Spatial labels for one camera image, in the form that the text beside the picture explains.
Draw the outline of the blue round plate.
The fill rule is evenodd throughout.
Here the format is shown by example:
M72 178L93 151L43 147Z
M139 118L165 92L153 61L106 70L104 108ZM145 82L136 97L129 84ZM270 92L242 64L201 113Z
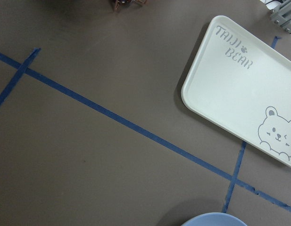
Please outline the blue round plate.
M246 226L243 221L226 213L212 212L193 217L182 226Z

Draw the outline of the cream bear print tray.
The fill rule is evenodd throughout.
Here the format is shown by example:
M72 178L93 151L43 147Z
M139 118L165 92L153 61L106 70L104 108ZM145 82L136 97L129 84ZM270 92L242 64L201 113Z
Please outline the cream bear print tray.
M187 108L291 168L291 61L214 17L181 89Z

